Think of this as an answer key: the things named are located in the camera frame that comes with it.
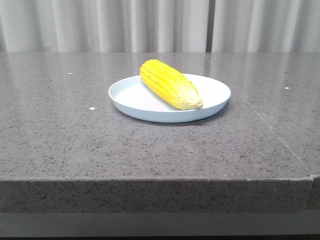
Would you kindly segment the yellow corn cob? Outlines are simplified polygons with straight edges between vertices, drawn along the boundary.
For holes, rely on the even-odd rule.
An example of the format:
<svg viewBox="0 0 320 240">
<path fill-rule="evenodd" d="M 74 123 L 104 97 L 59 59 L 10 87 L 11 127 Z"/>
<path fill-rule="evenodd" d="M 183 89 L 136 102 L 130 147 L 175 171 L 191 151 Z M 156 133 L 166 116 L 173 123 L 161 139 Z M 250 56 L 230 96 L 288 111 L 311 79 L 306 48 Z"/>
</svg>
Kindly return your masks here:
<svg viewBox="0 0 320 240">
<path fill-rule="evenodd" d="M 203 100 L 195 85 L 180 71 L 166 63 L 150 59 L 143 63 L 140 77 L 161 99 L 179 110 L 196 110 L 203 107 Z"/>
</svg>

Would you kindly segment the light blue round plate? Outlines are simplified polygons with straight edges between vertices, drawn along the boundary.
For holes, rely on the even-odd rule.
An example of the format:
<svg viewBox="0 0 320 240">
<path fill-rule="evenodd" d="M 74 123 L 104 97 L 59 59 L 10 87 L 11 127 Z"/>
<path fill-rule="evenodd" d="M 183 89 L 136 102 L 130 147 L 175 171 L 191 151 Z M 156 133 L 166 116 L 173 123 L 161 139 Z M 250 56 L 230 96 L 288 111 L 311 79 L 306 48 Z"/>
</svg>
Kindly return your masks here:
<svg viewBox="0 0 320 240">
<path fill-rule="evenodd" d="M 230 88 L 210 77 L 185 74 L 197 88 L 203 107 L 180 110 L 152 92 L 139 75 L 114 83 L 108 94 L 115 107 L 122 113 L 140 120 L 156 123 L 185 123 L 208 118 L 224 108 L 231 97 Z"/>
</svg>

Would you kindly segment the white pleated curtain right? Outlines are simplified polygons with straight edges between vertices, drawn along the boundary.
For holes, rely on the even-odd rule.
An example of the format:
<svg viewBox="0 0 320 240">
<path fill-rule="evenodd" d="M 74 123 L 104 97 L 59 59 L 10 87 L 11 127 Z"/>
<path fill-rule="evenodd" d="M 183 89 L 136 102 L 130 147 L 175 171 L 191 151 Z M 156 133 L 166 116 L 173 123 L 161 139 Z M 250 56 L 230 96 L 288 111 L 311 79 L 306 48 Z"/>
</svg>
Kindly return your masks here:
<svg viewBox="0 0 320 240">
<path fill-rule="evenodd" d="M 213 53 L 319 52 L 318 0 L 217 0 Z"/>
</svg>

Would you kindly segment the white pleated curtain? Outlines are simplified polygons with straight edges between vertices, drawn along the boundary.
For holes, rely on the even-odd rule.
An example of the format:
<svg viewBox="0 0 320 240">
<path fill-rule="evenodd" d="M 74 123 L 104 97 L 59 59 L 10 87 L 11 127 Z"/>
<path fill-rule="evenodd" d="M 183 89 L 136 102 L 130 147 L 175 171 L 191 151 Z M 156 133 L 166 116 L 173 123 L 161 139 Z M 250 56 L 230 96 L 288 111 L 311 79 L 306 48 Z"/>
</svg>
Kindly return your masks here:
<svg viewBox="0 0 320 240">
<path fill-rule="evenodd" d="M 3 0 L 3 52 L 200 52 L 210 0 Z"/>
<path fill-rule="evenodd" d="M 217 0 L 213 53 L 319 52 L 318 0 Z"/>
</svg>

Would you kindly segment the white pleated curtain left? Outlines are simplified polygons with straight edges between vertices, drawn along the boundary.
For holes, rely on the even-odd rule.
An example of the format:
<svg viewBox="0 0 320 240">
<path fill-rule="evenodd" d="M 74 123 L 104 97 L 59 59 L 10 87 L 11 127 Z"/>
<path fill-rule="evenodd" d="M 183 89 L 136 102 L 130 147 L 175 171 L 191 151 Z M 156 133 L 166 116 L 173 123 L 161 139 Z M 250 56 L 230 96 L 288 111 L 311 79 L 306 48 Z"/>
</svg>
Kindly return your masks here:
<svg viewBox="0 0 320 240">
<path fill-rule="evenodd" d="M 210 0 L 3 0 L 3 52 L 200 52 Z"/>
</svg>

